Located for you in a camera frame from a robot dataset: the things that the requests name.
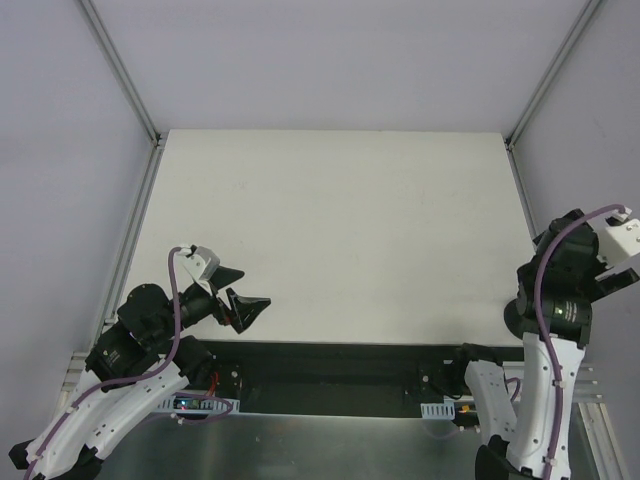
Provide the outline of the black round phone stand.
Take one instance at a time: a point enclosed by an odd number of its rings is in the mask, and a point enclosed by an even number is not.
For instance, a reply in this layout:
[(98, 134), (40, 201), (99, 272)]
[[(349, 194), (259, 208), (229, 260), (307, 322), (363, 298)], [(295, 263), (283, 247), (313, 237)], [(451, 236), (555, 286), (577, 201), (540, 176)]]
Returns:
[(522, 319), (518, 312), (517, 300), (513, 299), (507, 303), (503, 310), (504, 324), (509, 332), (516, 338), (522, 338)]

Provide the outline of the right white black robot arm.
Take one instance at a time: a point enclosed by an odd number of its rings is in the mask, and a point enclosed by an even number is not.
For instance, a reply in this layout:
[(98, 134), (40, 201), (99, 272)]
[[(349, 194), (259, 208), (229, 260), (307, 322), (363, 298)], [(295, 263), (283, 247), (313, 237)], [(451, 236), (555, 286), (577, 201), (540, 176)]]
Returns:
[(489, 347), (464, 344), (430, 386), (454, 399), (471, 395), (482, 444), (478, 479), (568, 479), (570, 416), (577, 374), (589, 344), (595, 302), (639, 280), (614, 267), (639, 253), (639, 222), (613, 204), (554, 219), (533, 240), (517, 271), (517, 295), (504, 322), (522, 342), (523, 378), (513, 402), (502, 361)]

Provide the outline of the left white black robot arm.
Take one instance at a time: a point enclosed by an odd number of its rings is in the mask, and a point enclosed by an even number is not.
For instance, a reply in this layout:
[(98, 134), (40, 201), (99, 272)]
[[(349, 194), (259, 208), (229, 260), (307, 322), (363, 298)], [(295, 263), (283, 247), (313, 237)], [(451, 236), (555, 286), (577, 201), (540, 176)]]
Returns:
[(135, 287), (88, 354), (63, 410), (37, 438), (11, 448), (15, 468), (28, 479), (93, 479), (159, 403), (186, 387), (216, 388), (213, 354), (183, 332), (207, 317), (247, 330), (271, 301), (237, 294), (230, 285), (243, 275), (220, 267), (207, 288), (192, 283), (173, 298), (156, 284)]

